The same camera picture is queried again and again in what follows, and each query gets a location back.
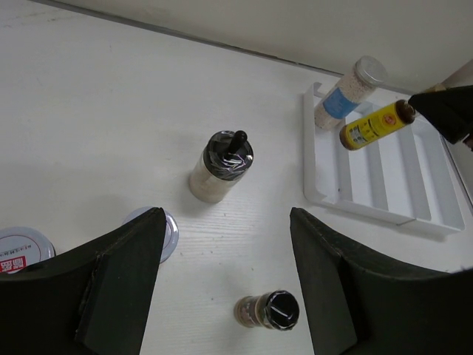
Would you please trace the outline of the black knob lid shaker jar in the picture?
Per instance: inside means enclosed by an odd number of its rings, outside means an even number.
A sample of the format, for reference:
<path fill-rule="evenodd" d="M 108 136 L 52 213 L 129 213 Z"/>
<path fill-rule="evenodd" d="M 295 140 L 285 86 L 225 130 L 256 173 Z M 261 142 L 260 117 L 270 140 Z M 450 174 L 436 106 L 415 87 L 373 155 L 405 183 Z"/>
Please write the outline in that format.
<path fill-rule="evenodd" d="M 214 133 L 189 177 L 191 193 L 206 203 L 218 203 L 253 164 L 253 148 L 242 130 Z"/>

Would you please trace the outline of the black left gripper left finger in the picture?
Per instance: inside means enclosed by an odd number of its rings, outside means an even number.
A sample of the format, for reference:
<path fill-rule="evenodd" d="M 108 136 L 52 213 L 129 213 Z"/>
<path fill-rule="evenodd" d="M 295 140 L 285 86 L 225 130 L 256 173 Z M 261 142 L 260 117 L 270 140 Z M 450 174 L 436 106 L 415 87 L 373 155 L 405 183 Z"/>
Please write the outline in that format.
<path fill-rule="evenodd" d="M 166 233 L 152 208 L 101 237 L 1 275 L 3 354 L 138 354 Z"/>

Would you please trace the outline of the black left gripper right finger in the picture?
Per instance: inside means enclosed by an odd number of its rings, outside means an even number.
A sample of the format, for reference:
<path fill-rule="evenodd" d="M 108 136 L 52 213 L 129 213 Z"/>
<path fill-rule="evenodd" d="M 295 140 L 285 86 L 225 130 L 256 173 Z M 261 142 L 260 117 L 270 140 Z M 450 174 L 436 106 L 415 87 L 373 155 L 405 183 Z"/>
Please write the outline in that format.
<path fill-rule="evenodd" d="M 316 354 L 470 354 L 472 271 L 388 257 L 290 212 L 290 235 Z"/>

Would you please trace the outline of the small black-cap pepper bottle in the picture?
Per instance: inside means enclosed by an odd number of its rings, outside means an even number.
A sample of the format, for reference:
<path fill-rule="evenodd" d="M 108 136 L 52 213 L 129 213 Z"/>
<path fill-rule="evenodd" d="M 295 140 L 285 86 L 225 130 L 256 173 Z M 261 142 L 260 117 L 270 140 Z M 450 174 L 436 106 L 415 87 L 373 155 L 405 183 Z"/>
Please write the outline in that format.
<path fill-rule="evenodd" d="M 236 321 L 246 328 L 290 331 L 299 321 L 299 315 L 300 308 L 296 298 L 286 290 L 246 296 L 234 306 Z"/>

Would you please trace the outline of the tall blue-label silver-lid bottle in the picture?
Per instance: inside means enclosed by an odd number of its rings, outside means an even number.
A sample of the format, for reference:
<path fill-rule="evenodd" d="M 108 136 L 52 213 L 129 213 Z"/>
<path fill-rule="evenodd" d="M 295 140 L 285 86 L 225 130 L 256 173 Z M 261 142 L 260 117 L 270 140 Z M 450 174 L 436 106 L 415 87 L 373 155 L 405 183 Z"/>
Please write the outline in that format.
<path fill-rule="evenodd" d="M 335 128 L 386 79 L 387 70 L 378 59 L 362 56 L 316 105 L 315 125 L 325 130 Z"/>

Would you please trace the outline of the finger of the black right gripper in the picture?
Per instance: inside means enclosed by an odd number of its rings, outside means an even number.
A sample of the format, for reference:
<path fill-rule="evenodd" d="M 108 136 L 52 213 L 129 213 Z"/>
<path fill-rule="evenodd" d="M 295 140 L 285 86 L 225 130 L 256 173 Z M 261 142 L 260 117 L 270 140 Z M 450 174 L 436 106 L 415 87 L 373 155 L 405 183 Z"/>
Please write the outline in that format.
<path fill-rule="evenodd" d="M 451 144 L 472 150 L 472 85 L 413 95 L 408 103 Z"/>

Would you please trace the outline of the white divided organizer tray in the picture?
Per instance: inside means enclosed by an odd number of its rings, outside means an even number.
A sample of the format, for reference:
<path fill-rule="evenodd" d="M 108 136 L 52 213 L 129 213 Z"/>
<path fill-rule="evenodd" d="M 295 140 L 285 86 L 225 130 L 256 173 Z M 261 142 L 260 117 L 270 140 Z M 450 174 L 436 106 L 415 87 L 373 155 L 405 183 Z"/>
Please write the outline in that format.
<path fill-rule="evenodd" d="M 304 196 L 311 203 L 448 236 L 465 229 L 443 139 L 423 118 L 357 151 L 315 126 L 321 83 L 303 96 Z"/>

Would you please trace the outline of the yellow-label dark sauce bottle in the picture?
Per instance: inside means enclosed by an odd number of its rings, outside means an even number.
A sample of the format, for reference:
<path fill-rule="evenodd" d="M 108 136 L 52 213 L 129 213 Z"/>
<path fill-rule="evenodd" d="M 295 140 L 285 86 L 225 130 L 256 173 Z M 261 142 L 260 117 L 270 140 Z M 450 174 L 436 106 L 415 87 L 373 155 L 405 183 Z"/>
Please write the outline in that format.
<path fill-rule="evenodd" d="M 342 146 L 350 151 L 371 143 L 412 124 L 417 113 L 406 100 L 399 100 L 369 115 L 345 124 L 339 133 Z"/>

